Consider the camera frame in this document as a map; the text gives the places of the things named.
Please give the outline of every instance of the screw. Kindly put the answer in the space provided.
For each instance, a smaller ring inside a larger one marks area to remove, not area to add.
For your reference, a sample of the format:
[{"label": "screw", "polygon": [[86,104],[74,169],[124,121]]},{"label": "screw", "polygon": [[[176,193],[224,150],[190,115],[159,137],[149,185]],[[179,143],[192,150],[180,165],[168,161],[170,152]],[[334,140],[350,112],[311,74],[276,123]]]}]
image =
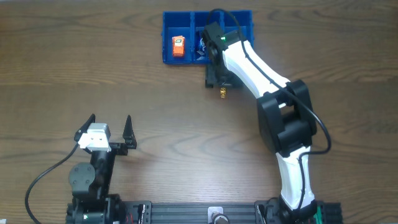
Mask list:
[{"label": "screw", "polygon": [[221,94],[221,98],[224,99],[225,95],[226,95],[226,88],[225,87],[220,89],[220,94]]}]

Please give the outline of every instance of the tabletop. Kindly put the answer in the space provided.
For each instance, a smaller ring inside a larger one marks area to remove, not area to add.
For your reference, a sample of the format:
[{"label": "tabletop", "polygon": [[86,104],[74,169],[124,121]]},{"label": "tabletop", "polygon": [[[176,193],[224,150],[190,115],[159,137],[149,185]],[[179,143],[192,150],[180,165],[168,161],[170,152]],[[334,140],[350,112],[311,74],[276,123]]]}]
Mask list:
[{"label": "tabletop", "polygon": [[[0,219],[32,222],[29,184],[74,146],[94,113],[111,140],[131,115],[138,148],[117,157],[111,193],[152,202],[254,202],[280,194],[248,89],[206,89],[204,66],[162,62],[162,12],[253,11],[254,50],[302,79],[333,147],[309,158],[317,200],[341,202],[345,223],[398,222],[398,3],[343,1],[1,1]],[[313,150],[326,146],[321,131]],[[33,188],[43,223],[63,223],[70,169]]]}]

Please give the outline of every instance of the blue plastic bin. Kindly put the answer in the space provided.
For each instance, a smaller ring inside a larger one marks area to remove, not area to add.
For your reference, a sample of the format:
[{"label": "blue plastic bin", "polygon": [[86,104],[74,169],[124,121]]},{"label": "blue plastic bin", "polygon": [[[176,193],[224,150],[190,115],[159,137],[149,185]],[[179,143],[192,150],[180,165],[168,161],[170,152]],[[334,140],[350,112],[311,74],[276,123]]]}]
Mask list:
[{"label": "blue plastic bin", "polygon": [[[251,10],[231,11],[238,20],[243,34],[254,46],[253,22]],[[208,57],[198,60],[201,55],[196,52],[195,43],[197,40],[196,32],[203,30],[206,25],[208,11],[183,11],[183,12],[163,12],[163,31],[162,31],[162,56],[163,62],[171,65],[179,64],[207,64],[210,63]],[[218,22],[220,27],[227,33],[238,29],[234,21],[223,12],[214,12],[210,18],[210,23]],[[172,37],[182,35],[185,37],[185,56],[173,57]]]}]

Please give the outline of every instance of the cable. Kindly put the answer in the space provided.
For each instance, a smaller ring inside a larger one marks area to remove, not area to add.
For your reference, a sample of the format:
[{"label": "cable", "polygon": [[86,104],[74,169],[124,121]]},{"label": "cable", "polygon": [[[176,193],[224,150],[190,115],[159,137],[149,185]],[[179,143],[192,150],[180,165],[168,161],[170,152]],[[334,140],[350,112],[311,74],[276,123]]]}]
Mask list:
[{"label": "cable", "polygon": [[48,168],[46,171],[44,171],[43,173],[41,173],[38,177],[36,177],[35,180],[33,180],[33,182],[30,184],[30,186],[28,187],[28,189],[26,190],[26,194],[25,194],[25,208],[27,213],[29,214],[30,218],[33,220],[33,222],[35,222],[36,224],[39,224],[40,222],[36,219],[36,217],[33,215],[32,211],[30,210],[29,207],[29,194],[30,191],[32,190],[33,186],[42,178],[44,177],[45,174],[48,174],[51,170],[54,170],[55,168],[57,168],[59,165],[63,164],[63,162],[67,161],[72,155],[73,153],[75,153],[77,147],[79,146],[78,143],[76,143],[75,147],[72,149],[72,151],[70,151],[70,153],[63,158],[61,161],[57,162],[54,166]]},{"label": "cable", "polygon": [[239,22],[236,20],[236,18],[232,15],[231,12],[224,10],[224,9],[213,9],[209,12],[209,15],[207,17],[206,20],[206,24],[209,23],[210,21],[210,17],[211,15],[215,12],[215,11],[222,11],[225,14],[229,15],[230,18],[232,18],[232,20],[235,22],[236,26],[238,27],[238,34],[239,34],[239,40],[242,43],[242,49],[243,52],[246,56],[246,58],[253,64],[253,66],[255,66],[256,69],[259,70],[259,72],[262,73],[262,75],[264,75],[268,81],[275,85],[278,89],[280,89],[281,91],[283,91],[290,99],[294,100],[296,102],[296,104],[302,106],[308,113],[310,113],[315,120],[317,121],[317,123],[319,124],[319,126],[321,127],[322,131],[325,133],[325,137],[326,137],[326,141],[328,143],[327,147],[325,150],[323,151],[310,151],[310,152],[303,152],[299,155],[298,157],[298,163],[300,165],[300,171],[301,171],[301,176],[302,176],[302,192],[301,192],[301,197],[300,197],[300,203],[298,204],[298,209],[301,209],[301,205],[303,204],[303,200],[304,200],[304,195],[305,195],[305,177],[304,177],[304,168],[303,168],[303,164],[302,164],[302,157],[306,156],[306,155],[320,155],[320,154],[326,154],[330,151],[331,149],[331,137],[329,135],[329,132],[325,126],[325,124],[323,124],[322,120],[312,111],[310,110],[310,108],[308,108],[300,99],[298,99],[295,95],[291,94],[291,92],[287,91],[285,88],[282,88],[280,85],[278,85],[278,83],[276,83],[273,79],[271,79],[264,71],[261,70],[261,68],[250,58],[249,54],[246,52],[246,49],[244,48],[244,44],[243,44],[243,36],[242,36],[242,28],[239,25]]}]

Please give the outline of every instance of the orange box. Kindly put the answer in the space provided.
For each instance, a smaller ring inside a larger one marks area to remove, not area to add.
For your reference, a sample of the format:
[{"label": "orange box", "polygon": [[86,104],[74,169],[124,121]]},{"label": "orange box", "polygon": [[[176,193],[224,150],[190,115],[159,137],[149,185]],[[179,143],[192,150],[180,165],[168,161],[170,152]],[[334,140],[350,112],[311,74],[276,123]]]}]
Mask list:
[{"label": "orange box", "polygon": [[173,57],[184,57],[185,37],[181,35],[173,37],[172,42],[173,42]]}]

